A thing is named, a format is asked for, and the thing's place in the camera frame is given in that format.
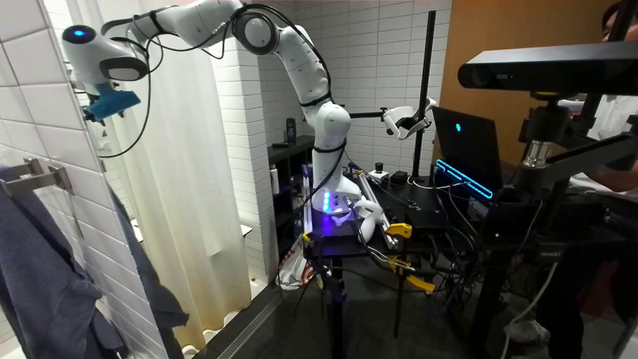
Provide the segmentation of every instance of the computer monitor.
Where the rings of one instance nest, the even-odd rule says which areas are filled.
[[[434,108],[442,159],[438,169],[467,183],[483,199],[503,187],[497,126],[493,120]]]

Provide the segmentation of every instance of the robotic arm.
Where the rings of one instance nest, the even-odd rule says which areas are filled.
[[[125,30],[125,36],[111,38],[117,28]],[[306,30],[282,12],[264,4],[242,4],[240,0],[198,0],[190,6],[160,8],[111,22],[103,28],[103,34],[89,26],[73,26],[63,38],[79,82],[91,94],[101,94],[101,102],[91,112],[97,118],[107,118],[141,102],[133,92],[117,92],[113,80],[133,82],[148,76],[148,62],[141,60],[148,58],[143,44],[172,34],[192,48],[206,48],[226,40],[230,32],[250,52],[276,54],[286,66],[300,106],[316,130],[314,209],[346,213],[350,205],[356,205],[358,213],[366,217],[362,235],[370,241],[372,227],[382,219],[382,207],[366,199],[360,185],[342,173],[352,116],[332,100],[330,72]]]

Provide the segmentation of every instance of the person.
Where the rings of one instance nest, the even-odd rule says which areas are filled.
[[[609,6],[605,12],[603,40],[609,40],[619,8],[621,2]],[[631,24],[625,42],[638,42],[638,20]],[[627,132],[627,120],[631,116],[638,116],[638,98],[605,96],[597,110],[597,122],[589,130],[589,137],[605,139]],[[638,197],[638,161],[635,161],[629,171],[601,165],[575,175],[571,183],[593,191],[621,191],[629,197]],[[551,331],[551,357],[581,359],[585,325],[577,297],[607,259],[619,261],[619,271],[613,279],[615,309],[625,321],[637,315],[635,303],[638,303],[638,293],[637,289],[627,289],[627,283],[638,283],[638,249],[631,239],[623,243],[623,247],[595,245],[569,249],[537,309],[537,321]]]

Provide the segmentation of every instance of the white curtain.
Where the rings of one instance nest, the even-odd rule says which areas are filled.
[[[79,20],[101,28],[103,22],[176,2],[69,4]],[[146,80],[129,84],[143,104],[127,118],[107,122],[111,151],[129,147],[139,135],[148,104],[146,86]],[[141,221],[144,247],[164,285],[192,315],[188,327],[178,329],[182,345],[202,347],[206,329],[222,329],[228,313],[250,303],[216,74],[206,54],[164,54],[162,68],[152,74],[152,114],[144,139],[123,159],[107,159],[107,167],[133,217]]]

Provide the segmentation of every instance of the person's arm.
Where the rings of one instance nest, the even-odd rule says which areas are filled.
[[[619,171],[611,167],[599,167],[595,171],[587,171],[587,175],[613,191],[631,191],[638,187],[638,161],[635,161],[633,169]]]

